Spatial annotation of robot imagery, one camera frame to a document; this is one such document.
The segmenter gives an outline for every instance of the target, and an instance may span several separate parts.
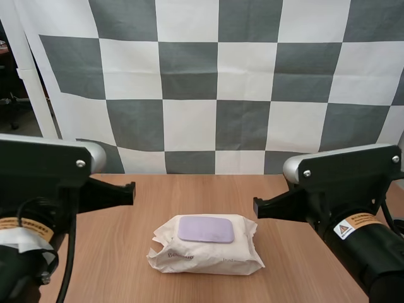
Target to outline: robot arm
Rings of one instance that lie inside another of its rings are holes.
[[[50,282],[57,250],[69,234],[57,300],[63,302],[73,267],[76,214],[133,204],[134,183],[121,187],[90,178],[105,162],[95,143],[0,134],[1,303],[39,301],[39,287]],[[18,243],[4,241],[10,233],[42,247],[21,251]]]
[[[309,223],[370,303],[403,302],[404,239],[386,206],[391,182],[404,178],[400,168],[401,150],[393,145],[292,157],[283,166],[289,192],[254,198],[254,211]],[[380,207],[394,231],[376,219]]]

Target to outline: white plastic packaging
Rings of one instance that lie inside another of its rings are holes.
[[[226,218],[232,222],[234,241],[230,244],[183,241],[178,238],[179,219],[175,216],[154,231],[153,241],[163,245],[160,252],[150,249],[147,260],[162,273],[215,273],[250,275],[265,267],[255,250],[253,236],[257,223],[240,215],[187,215]]]

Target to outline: yellow warning sticker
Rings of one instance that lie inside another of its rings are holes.
[[[53,231],[46,225],[39,223],[37,221],[22,218],[22,225],[26,229],[29,229],[39,235],[48,243],[51,241],[53,236]],[[18,220],[17,218],[2,218],[0,219],[0,230],[2,229],[13,229],[18,227]]]
[[[355,230],[369,224],[382,224],[374,215],[370,213],[356,213],[342,220],[334,227],[334,232],[345,240]]]
[[[382,224],[374,215],[370,213],[357,213],[348,218],[346,221],[355,229],[369,224]]]

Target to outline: purple plastic lid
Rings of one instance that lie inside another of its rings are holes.
[[[184,216],[179,219],[178,238],[184,241],[232,243],[232,222],[225,218]]]

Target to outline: screw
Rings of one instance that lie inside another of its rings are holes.
[[[47,271],[44,271],[41,274],[40,279],[44,285],[48,285],[51,282],[51,275]]]
[[[398,163],[400,161],[400,157],[394,156],[393,158],[391,158],[391,161],[393,161],[393,163]]]
[[[84,162],[82,160],[77,160],[76,165],[77,165],[77,167],[82,168],[82,167],[86,166],[86,162]]]
[[[311,176],[311,171],[310,170],[303,171],[303,176],[306,177],[306,178],[310,177]]]

